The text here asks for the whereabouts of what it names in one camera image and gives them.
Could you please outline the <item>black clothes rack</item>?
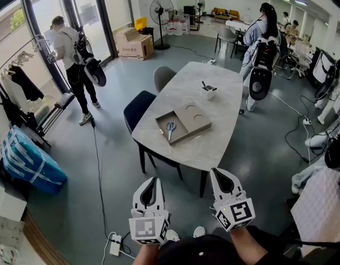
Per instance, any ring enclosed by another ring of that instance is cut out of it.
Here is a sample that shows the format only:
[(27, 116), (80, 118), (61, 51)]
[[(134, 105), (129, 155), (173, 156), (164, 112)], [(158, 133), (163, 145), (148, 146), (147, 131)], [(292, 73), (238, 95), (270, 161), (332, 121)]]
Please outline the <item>black clothes rack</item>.
[[(19, 66), (31, 81), (44, 94), (43, 99), (28, 101), (29, 112), (24, 113), (9, 98), (4, 89), (1, 75), (14, 72), (9, 69)], [(10, 124), (30, 129), (42, 143), (46, 144), (45, 134), (74, 99), (66, 78), (55, 64), (48, 64), (41, 56), (41, 39), (32, 37), (14, 50), (5, 59), (0, 54), (0, 97)]]

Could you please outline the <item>person's left forearm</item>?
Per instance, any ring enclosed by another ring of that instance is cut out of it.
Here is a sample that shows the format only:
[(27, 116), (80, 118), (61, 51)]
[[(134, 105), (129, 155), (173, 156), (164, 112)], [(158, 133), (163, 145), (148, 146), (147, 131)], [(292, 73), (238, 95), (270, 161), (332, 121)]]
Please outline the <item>person's left forearm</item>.
[(157, 265), (159, 245), (142, 245), (132, 265)]

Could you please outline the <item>small cardboard box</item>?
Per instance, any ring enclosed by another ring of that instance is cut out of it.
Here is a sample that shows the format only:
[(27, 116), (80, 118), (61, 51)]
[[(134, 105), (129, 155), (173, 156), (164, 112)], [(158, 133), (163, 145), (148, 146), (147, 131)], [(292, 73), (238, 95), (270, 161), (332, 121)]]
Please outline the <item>small cardboard box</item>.
[(136, 39), (139, 36), (139, 32), (136, 28), (125, 28), (116, 32), (117, 43), (129, 42)]

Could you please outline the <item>black-framed glass door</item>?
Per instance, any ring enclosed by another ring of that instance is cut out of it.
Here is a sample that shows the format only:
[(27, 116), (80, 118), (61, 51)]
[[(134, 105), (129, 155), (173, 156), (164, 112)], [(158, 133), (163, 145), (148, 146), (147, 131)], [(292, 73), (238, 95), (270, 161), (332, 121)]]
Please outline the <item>black-framed glass door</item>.
[(28, 25), (41, 39), (41, 56), (47, 60), (54, 47), (50, 32), (52, 19), (60, 15), (65, 23), (83, 30), (91, 42), (95, 58), (105, 68), (118, 56), (107, 17), (105, 0), (22, 0)]

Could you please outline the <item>yellow sofa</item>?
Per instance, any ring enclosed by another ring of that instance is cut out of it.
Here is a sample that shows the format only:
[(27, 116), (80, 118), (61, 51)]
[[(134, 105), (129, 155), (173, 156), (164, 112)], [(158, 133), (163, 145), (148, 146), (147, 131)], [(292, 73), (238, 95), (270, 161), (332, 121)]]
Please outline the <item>yellow sofa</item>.
[(240, 15), (237, 10), (226, 10), (222, 8), (213, 8), (211, 14), (214, 18), (225, 20), (240, 20)]

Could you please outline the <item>large cardboard box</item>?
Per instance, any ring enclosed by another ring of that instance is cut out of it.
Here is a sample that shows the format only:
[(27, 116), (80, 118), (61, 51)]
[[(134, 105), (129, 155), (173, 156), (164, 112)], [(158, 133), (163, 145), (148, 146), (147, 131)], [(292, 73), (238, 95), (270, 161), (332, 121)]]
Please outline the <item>large cardboard box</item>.
[(153, 37), (151, 35), (117, 35), (119, 56), (125, 59), (146, 60), (154, 52)]

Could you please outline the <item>grey dining chair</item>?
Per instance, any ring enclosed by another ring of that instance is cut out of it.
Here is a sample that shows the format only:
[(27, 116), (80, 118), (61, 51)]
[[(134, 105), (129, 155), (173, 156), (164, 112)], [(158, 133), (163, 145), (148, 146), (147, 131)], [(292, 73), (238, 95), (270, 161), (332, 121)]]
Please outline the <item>grey dining chair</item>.
[(230, 55), (230, 58), (232, 58), (233, 53), (236, 50), (236, 46), (238, 42), (237, 37), (238, 35), (232, 32), (230, 27), (221, 26), (218, 29), (218, 33), (217, 33), (215, 52), (217, 51), (217, 48), (219, 48), (219, 50), (221, 49), (221, 41), (226, 41), (227, 43), (233, 44), (233, 48), (232, 48), (231, 55)]

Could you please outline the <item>white square pen holder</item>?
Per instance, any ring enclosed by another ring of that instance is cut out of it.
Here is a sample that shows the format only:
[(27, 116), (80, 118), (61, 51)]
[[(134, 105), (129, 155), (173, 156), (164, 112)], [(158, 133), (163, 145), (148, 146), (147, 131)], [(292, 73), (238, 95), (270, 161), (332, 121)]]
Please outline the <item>white square pen holder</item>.
[(211, 91), (211, 89), (214, 88), (210, 85), (206, 86), (205, 88), (201, 88), (201, 97), (205, 100), (211, 100), (215, 95), (217, 90)]

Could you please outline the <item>large black standing fan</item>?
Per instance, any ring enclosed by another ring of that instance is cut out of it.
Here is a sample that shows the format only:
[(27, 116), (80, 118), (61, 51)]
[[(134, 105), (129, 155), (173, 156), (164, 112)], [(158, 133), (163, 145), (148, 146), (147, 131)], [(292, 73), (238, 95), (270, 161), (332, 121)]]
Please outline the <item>large black standing fan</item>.
[(150, 17), (159, 26), (160, 43), (154, 46), (156, 50), (167, 50), (170, 45), (163, 41), (163, 26), (172, 19), (174, 6), (171, 0), (153, 0), (150, 5)]

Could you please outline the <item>small black standing fan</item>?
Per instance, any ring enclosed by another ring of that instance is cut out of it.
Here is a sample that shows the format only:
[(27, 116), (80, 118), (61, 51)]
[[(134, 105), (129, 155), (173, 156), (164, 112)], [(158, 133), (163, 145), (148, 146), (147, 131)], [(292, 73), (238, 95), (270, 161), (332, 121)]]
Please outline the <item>small black standing fan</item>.
[(205, 10), (205, 0), (199, 0), (199, 2), (197, 3), (197, 6), (198, 6), (198, 24), (200, 25), (202, 24), (201, 14)]

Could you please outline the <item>cluster of clear water jugs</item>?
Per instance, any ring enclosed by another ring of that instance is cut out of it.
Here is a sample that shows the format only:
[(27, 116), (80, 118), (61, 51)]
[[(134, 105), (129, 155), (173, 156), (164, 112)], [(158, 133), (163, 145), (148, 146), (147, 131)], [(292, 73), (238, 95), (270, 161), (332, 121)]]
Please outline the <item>cluster of clear water jugs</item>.
[(188, 24), (185, 20), (170, 19), (166, 25), (166, 33), (176, 36), (187, 35), (189, 33)]

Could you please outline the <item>white backpack pod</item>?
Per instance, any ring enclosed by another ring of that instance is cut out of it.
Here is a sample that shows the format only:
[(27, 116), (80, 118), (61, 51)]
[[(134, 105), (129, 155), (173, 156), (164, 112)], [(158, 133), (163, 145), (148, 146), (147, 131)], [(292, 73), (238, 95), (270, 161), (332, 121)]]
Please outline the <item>white backpack pod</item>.
[(270, 89), (272, 80), (272, 71), (254, 67), (250, 72), (249, 95), (253, 100), (263, 100)]
[(96, 60), (94, 57), (89, 57), (85, 60), (84, 71), (86, 76), (91, 80), (93, 84), (99, 87), (106, 85), (106, 75), (101, 67), (101, 61)]

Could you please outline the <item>white quilted table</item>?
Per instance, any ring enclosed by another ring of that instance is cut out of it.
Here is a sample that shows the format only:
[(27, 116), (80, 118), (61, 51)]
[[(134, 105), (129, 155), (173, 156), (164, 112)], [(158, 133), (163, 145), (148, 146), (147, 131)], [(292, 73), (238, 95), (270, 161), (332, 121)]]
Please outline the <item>white quilted table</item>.
[(321, 168), (307, 181), (291, 214), (304, 242), (340, 242), (340, 172)]

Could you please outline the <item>black hanging garment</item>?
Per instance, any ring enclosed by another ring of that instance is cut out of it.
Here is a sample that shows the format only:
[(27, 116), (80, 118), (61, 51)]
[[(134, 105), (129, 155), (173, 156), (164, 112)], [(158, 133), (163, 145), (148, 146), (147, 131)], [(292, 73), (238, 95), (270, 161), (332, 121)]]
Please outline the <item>black hanging garment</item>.
[(31, 81), (21, 67), (12, 66), (9, 70), (14, 72), (13, 74), (10, 73), (11, 79), (21, 86), (27, 100), (36, 101), (44, 98), (42, 91)]

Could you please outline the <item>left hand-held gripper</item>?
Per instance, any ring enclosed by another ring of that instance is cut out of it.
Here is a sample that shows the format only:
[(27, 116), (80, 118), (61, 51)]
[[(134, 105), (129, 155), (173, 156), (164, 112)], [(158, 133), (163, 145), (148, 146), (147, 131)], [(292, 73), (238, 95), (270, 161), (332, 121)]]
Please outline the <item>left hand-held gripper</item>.
[[(147, 207), (158, 211), (145, 211)], [(141, 245), (164, 244), (170, 214), (164, 210), (164, 193), (158, 177), (149, 178), (135, 191), (133, 208), (135, 209), (131, 210), (132, 218), (129, 219), (132, 240)]]

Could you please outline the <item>person's right forearm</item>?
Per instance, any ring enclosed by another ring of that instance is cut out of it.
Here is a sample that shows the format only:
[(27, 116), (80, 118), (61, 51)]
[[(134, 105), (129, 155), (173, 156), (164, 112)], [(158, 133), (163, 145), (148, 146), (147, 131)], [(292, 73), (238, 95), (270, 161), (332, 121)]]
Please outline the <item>person's right forearm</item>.
[(231, 231), (230, 236), (240, 259), (246, 265), (255, 265), (268, 254), (268, 252), (256, 242), (246, 227)]

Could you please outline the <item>person's black clothing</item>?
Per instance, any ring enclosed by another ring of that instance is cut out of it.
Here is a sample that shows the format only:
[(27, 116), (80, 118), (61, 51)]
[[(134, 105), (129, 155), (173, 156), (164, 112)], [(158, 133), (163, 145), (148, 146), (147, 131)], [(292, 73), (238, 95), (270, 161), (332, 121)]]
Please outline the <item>person's black clothing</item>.
[[(304, 261), (293, 260), (283, 255), (285, 243), (279, 237), (248, 226), (252, 237), (268, 254), (256, 265), (310, 265)], [(187, 237), (180, 241), (164, 244), (158, 255), (156, 265), (246, 265), (239, 257), (234, 245), (216, 235), (198, 238)]]

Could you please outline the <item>dark blue upholstered chair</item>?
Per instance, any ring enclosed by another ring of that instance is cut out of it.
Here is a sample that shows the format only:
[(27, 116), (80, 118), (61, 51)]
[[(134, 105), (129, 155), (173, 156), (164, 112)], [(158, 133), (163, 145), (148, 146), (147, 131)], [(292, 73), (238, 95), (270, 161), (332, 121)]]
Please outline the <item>dark blue upholstered chair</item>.
[[(131, 134), (139, 121), (141, 120), (144, 113), (150, 107), (156, 95), (148, 92), (148, 91), (141, 91), (124, 109), (123, 117), (125, 124), (128, 128), (129, 133)], [(137, 140), (134, 140), (135, 143), (138, 145), (139, 149), (139, 159), (142, 172), (145, 173), (145, 154), (148, 155), (151, 164), (154, 168), (156, 168), (155, 162), (153, 157), (163, 161), (164, 163), (168, 164), (169, 166), (176, 168), (181, 180), (183, 180), (180, 164), (170, 160), (155, 151), (150, 150), (149, 148), (145, 147), (144, 145), (140, 144)]]

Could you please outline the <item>white hanging garment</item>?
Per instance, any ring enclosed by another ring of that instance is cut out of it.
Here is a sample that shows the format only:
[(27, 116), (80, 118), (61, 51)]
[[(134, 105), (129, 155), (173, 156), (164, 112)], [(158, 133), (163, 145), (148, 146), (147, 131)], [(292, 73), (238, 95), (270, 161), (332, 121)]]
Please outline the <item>white hanging garment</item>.
[(29, 112), (29, 104), (22, 87), (13, 82), (10, 75), (1, 75), (1, 80), (10, 100), (25, 114)]

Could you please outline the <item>white office chair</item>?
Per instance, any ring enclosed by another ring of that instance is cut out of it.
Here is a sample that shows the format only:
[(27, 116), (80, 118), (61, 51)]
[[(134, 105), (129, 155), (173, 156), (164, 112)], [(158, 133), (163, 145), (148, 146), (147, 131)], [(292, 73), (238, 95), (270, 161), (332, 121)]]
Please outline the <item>white office chair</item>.
[(287, 64), (284, 70), (289, 69), (291, 75), (287, 80), (292, 79), (294, 73), (297, 72), (299, 77), (306, 76), (312, 60), (307, 55), (307, 46), (301, 40), (296, 40), (294, 45), (287, 43), (285, 37), (282, 38), (281, 45), (286, 50), (286, 56), (282, 59), (283, 64)]

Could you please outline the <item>blue taped bag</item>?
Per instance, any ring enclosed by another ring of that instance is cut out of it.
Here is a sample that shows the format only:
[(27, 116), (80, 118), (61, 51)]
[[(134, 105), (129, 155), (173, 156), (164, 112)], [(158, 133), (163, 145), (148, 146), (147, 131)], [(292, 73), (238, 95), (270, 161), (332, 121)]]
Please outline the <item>blue taped bag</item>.
[(17, 126), (12, 126), (0, 145), (6, 171), (44, 193), (57, 194), (67, 176), (56, 161)]

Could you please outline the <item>grey upholstered chair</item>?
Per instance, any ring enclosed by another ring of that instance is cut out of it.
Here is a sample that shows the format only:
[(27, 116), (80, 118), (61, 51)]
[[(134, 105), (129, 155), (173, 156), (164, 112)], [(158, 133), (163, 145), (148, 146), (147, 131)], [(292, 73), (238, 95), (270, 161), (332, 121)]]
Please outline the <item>grey upholstered chair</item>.
[(157, 67), (153, 73), (154, 85), (157, 93), (160, 93), (176, 74), (176, 71), (167, 66)]

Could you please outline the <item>yellow plastic bin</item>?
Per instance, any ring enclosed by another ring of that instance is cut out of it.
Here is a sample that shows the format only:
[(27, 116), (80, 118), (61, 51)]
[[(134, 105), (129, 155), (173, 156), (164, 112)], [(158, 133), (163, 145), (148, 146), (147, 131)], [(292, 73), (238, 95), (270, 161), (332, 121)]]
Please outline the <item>yellow plastic bin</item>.
[(137, 31), (143, 30), (144, 28), (147, 27), (147, 18), (146, 17), (140, 17), (135, 20), (134, 26)]

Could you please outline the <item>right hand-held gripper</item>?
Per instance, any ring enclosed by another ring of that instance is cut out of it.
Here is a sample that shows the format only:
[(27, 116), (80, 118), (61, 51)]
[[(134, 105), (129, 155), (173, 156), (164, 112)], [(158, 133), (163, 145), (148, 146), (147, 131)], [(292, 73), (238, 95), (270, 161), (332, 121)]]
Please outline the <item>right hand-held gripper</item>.
[(221, 168), (211, 168), (210, 179), (216, 201), (213, 204), (215, 218), (226, 232), (245, 227), (255, 219), (252, 199), (241, 192), (242, 185), (235, 175)]

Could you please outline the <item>grey cardboard drawer box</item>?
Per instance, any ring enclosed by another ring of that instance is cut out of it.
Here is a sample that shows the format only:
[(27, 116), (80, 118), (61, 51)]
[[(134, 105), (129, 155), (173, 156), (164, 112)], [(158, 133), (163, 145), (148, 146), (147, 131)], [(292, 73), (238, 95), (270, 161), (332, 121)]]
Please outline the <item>grey cardboard drawer box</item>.
[[(175, 108), (155, 118), (155, 121), (170, 146), (187, 137), (196, 135), (212, 125), (207, 114), (195, 102)], [(170, 142), (168, 141), (168, 131), (165, 127), (169, 121), (173, 121), (176, 124), (176, 128), (172, 131)]]

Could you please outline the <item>blue-handled scissors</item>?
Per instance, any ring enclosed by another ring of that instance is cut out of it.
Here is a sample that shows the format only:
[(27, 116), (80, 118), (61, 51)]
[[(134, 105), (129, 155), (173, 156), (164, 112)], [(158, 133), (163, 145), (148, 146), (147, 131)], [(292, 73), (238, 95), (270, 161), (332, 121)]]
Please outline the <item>blue-handled scissors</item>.
[(176, 124), (173, 121), (169, 121), (166, 123), (166, 129), (168, 131), (168, 141), (171, 141), (172, 131), (176, 128)]

